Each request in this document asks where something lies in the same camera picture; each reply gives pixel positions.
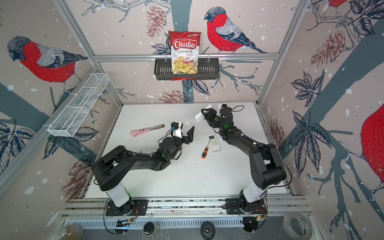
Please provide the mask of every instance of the white tabletop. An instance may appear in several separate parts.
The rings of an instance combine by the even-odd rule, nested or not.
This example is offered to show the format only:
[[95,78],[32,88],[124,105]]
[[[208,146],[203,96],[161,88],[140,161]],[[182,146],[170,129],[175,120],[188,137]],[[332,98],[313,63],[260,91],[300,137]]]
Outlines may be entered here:
[[[233,113],[233,122],[243,133],[258,142],[267,143],[262,125],[253,103],[226,103],[244,110]],[[214,133],[208,123],[196,122],[194,116],[208,103],[124,105],[109,137],[104,154],[119,145],[134,152],[152,153],[158,149],[158,139],[164,137],[174,121],[189,121],[195,126],[194,140],[183,144],[182,155],[162,171],[132,170],[122,180],[132,197],[181,197],[238,195],[250,181],[249,157],[237,147],[223,141],[215,133],[221,151],[208,150],[206,159],[201,155],[208,144],[207,134]],[[218,109],[219,103],[211,103]],[[164,128],[132,137],[130,131],[164,124]],[[182,130],[187,135],[188,129]],[[269,193],[287,193],[285,187],[272,188]],[[93,183],[85,198],[107,198],[108,195]]]

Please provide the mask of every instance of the black wire basket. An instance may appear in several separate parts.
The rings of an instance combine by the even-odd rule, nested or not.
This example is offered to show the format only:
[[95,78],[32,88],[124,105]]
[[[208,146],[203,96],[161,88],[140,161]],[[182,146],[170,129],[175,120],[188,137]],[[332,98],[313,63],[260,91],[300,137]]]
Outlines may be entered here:
[[173,74],[170,58],[167,58],[167,62],[163,58],[155,61],[157,80],[211,80],[218,79],[218,58],[210,58],[209,62],[208,58],[199,58],[197,71],[195,74]]

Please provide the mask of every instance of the bird wing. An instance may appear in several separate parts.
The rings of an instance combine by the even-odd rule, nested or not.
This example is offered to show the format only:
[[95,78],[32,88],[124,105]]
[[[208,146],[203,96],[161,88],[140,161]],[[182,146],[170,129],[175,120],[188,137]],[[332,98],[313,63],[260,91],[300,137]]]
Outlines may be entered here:
[[38,43],[37,46],[41,51],[41,57],[37,61],[37,64],[45,68],[59,68],[70,63],[88,59],[79,54],[63,51],[60,48],[46,47]]
[[40,49],[41,57],[37,60],[37,65],[45,68],[58,68],[64,62],[63,50],[60,48],[46,47],[36,43]]
[[228,41],[233,41],[238,38],[242,33],[240,27],[236,26],[230,19],[227,17],[227,21],[224,26],[220,26],[215,28],[217,34],[219,34],[222,38]]

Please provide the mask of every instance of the white remote control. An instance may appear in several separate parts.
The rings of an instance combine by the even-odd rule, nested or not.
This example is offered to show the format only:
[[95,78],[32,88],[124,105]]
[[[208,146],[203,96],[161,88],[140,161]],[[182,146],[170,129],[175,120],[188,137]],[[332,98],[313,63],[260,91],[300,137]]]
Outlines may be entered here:
[[209,145],[211,146],[212,151],[214,152],[220,151],[221,148],[217,142],[215,134],[214,133],[208,134],[207,137],[209,139]]

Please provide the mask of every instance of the red bird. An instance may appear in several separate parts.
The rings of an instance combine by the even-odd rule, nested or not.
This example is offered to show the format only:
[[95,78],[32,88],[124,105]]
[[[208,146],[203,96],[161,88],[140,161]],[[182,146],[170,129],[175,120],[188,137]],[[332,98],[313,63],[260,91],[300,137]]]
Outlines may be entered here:
[[208,39],[218,48],[218,52],[235,52],[241,48],[251,48],[260,53],[266,53],[258,49],[227,16],[224,8],[213,7],[207,11],[204,19],[208,20]]
[[348,156],[345,161],[348,161],[349,155],[355,155],[356,157],[364,159],[371,169],[380,178],[380,185],[371,190],[368,186],[360,182],[365,186],[372,194],[372,198],[368,199],[371,202],[375,201],[374,194],[384,189],[384,105],[382,105],[376,112],[370,115],[362,125],[361,128],[361,145],[362,154],[356,154],[348,150],[347,144],[341,142],[346,147]]
[[325,0],[325,2],[327,2],[327,4],[324,8],[327,8],[327,9],[324,11],[324,15],[330,6],[336,8],[335,16],[340,15],[340,13],[337,11],[337,7],[340,6],[341,4],[345,3],[346,1],[347,0]]
[[88,59],[79,54],[63,51],[60,48],[46,47],[32,42],[29,38],[17,36],[8,42],[9,56],[13,61],[19,59],[36,77],[47,82],[61,82],[65,90],[65,81],[72,75],[77,64]]

